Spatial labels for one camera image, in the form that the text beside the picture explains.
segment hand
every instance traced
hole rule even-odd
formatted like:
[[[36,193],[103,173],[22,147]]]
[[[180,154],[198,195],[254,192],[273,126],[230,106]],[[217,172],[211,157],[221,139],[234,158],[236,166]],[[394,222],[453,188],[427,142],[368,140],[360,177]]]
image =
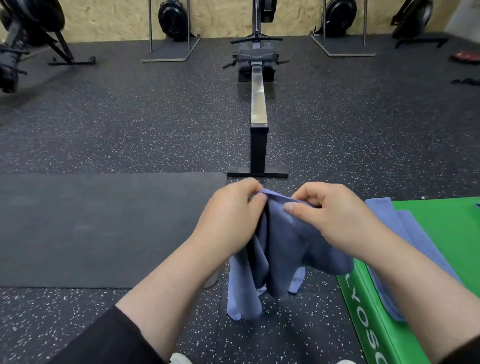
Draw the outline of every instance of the hand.
[[[292,198],[305,201],[289,202],[284,209],[316,227],[334,247],[363,261],[384,238],[393,234],[350,189],[342,184],[308,182]]]
[[[214,193],[192,237],[226,261],[252,238],[267,196],[256,194],[262,185],[254,178],[229,184]],[[256,194],[251,201],[249,197]]]

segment rubber gym floor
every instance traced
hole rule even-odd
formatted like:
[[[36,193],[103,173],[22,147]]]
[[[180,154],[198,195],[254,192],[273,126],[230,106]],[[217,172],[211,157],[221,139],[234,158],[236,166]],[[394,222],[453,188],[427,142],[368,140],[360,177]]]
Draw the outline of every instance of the rubber gym floor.
[[[480,195],[480,87],[475,66],[448,61],[480,45],[451,37],[394,49],[370,36],[373,58],[331,59],[307,36],[278,45],[290,63],[265,85],[267,164],[292,194],[307,181],[344,183],[362,198]],[[186,62],[144,64],[148,43],[72,45],[96,66],[21,64],[15,95],[0,96],[1,173],[226,171],[249,160],[250,84],[237,83],[228,39],[202,39]],[[365,363],[335,277],[308,269],[301,291],[262,297],[264,315],[226,315],[226,267],[203,291],[178,351],[194,363]],[[125,290],[0,288],[4,364],[41,363]]]

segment osb board wall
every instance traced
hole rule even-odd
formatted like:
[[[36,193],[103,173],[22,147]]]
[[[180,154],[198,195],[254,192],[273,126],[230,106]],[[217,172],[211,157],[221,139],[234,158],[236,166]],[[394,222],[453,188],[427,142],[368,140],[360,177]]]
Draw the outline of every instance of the osb board wall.
[[[162,0],[152,0],[153,36],[162,39],[157,12]],[[364,0],[349,33],[363,30]],[[404,0],[370,0],[368,33],[391,33],[392,16]],[[434,0],[427,31],[443,31],[460,0]],[[63,31],[70,42],[148,39],[147,0],[60,0],[66,17]],[[273,23],[262,25],[270,35],[307,35],[319,25],[322,0],[278,0]],[[191,0],[192,32],[202,37],[245,36],[252,29],[252,0]]]

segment shoe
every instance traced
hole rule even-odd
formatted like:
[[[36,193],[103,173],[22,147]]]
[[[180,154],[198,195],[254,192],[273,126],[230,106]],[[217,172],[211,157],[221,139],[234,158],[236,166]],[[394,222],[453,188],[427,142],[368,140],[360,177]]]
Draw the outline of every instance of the shoe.
[[[170,358],[171,364],[192,364],[189,358],[179,352],[174,352]]]

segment green plyo box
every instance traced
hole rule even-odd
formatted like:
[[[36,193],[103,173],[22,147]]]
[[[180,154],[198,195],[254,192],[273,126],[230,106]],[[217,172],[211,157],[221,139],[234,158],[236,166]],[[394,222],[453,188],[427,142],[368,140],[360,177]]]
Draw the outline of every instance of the green plyo box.
[[[396,201],[396,210],[409,210],[458,274],[480,297],[480,197]],[[408,324],[385,311],[367,266],[338,276],[353,325],[369,364],[428,364]]]

